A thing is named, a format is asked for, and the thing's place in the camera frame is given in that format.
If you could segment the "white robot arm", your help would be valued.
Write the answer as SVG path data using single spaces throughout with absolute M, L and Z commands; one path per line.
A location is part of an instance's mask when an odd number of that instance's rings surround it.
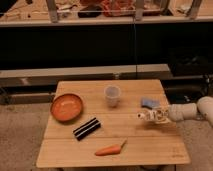
M 213 97 L 202 97 L 196 103 L 172 104 L 168 108 L 168 118 L 174 122 L 206 120 L 213 128 Z

